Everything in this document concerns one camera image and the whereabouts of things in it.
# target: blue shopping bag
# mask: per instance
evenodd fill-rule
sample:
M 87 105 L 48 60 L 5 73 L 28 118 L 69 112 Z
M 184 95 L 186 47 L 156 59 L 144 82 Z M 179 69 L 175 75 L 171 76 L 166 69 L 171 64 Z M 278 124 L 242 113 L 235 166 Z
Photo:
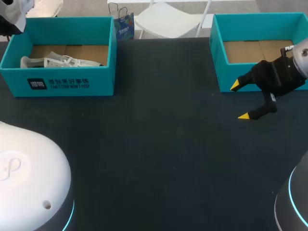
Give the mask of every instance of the blue shopping bag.
M 120 17 L 120 12 L 122 9 L 126 9 L 126 15 L 123 17 Z M 134 39 L 134 36 L 135 36 L 134 13 L 127 14 L 128 10 L 126 7 L 122 7 L 118 11 L 119 11 L 119 18 L 114 19 L 116 39 L 117 40 Z

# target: open cardboard box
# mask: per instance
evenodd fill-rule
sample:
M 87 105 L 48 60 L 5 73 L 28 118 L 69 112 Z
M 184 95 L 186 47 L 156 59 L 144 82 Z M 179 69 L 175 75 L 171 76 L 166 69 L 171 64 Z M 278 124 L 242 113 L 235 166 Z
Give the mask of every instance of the open cardboard box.
M 15 97 L 110 96 L 115 35 L 112 17 L 28 18 L 25 32 L 12 37 L 0 72 Z M 23 56 L 43 58 L 51 51 L 103 66 L 20 68 Z
M 305 13 L 215 14 L 210 49 L 221 92 L 230 92 L 236 79 L 261 60 L 274 61 L 280 49 L 308 37 Z M 308 90 L 308 84 L 299 88 Z M 249 84 L 240 91 L 259 91 Z

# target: white object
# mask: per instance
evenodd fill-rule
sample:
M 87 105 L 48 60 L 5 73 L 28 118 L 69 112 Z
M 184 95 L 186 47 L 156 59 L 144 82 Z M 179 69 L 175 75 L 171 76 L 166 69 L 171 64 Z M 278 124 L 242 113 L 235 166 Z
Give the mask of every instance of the white object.
M 38 133 L 0 123 L 0 230 L 33 231 L 61 208 L 71 185 L 63 151 Z
M 26 26 L 26 13 L 33 6 L 34 0 L 13 0 L 10 5 L 0 0 L 0 15 L 23 32 Z
M 195 17 L 196 19 L 200 20 L 202 14 L 191 14 L 191 16 Z M 205 20 L 202 24 L 202 29 L 210 29 L 212 28 L 214 14 L 208 13 L 205 17 Z M 142 30 L 139 26 L 135 25 L 135 30 Z
M 67 55 L 59 55 L 54 52 L 41 59 L 30 59 L 26 56 L 21 58 L 20 68 L 33 68 L 33 67 L 78 67 L 78 66 L 100 66 L 100 63 L 74 59 Z
M 63 7 L 63 0 L 35 0 L 34 8 L 27 14 L 27 18 L 55 17 Z
M 151 0 L 149 8 L 144 10 L 135 18 L 135 24 L 142 30 L 159 38 L 180 38 L 191 32 L 199 35 L 205 16 L 212 0 L 209 0 L 202 17 L 197 18 L 191 14 L 182 12 L 165 2 L 153 4 Z
M 201 2 L 208 0 L 154 0 L 155 2 Z M 235 1 L 235 0 L 213 0 L 213 1 Z M 236 1 L 254 1 L 254 0 L 236 0 Z M 150 3 L 150 0 L 107 0 L 107 3 Z

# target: glowing blue light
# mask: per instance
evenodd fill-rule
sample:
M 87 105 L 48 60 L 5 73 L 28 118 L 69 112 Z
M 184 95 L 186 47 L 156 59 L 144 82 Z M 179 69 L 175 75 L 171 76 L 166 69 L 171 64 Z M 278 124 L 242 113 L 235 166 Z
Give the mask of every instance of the glowing blue light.
M 297 213 L 298 217 L 299 217 L 299 218 L 302 220 L 302 222 L 308 227 L 307 222 L 303 219 L 303 217 L 302 217 L 302 216 L 300 215 L 300 213 L 298 212 L 298 210 L 297 210 L 297 208 L 296 208 L 296 206 L 295 206 L 295 204 L 294 204 L 294 202 L 293 202 L 292 196 L 291 196 L 291 178 L 292 178 L 292 174 L 293 174 L 295 168 L 293 169 L 293 171 L 292 171 L 292 173 L 291 173 L 291 176 L 290 176 L 290 178 L 289 178 L 289 195 L 290 195 L 290 200 L 291 200 L 292 206 L 293 206 L 295 212 Z
M 71 215 L 70 215 L 70 217 L 69 217 L 69 219 L 68 219 L 68 221 L 67 221 L 66 226 L 64 227 L 64 229 L 63 229 L 62 231 L 65 231 L 65 230 L 66 230 L 66 228 L 67 228 L 67 226 L 68 226 L 69 222 L 71 221 L 72 216 L 73 216 L 73 212 L 74 212 L 74 207 L 75 207 L 75 200 L 73 201 L 73 209 L 72 209 L 72 213 L 71 213 Z

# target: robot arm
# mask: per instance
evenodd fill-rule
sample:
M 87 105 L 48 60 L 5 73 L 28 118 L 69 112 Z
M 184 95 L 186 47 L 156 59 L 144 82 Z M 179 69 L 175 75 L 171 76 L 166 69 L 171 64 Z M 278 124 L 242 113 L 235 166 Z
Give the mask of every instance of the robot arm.
M 288 58 L 286 53 L 292 51 Z M 295 46 L 281 49 L 281 57 L 268 62 L 262 60 L 243 76 L 237 78 L 232 91 L 247 84 L 256 84 L 263 93 L 265 104 L 245 113 L 239 119 L 259 119 L 269 112 L 277 112 L 276 97 L 283 96 L 305 84 L 308 79 L 308 38 Z
M 26 26 L 26 13 L 34 0 L 0 0 L 0 35 L 21 34 Z

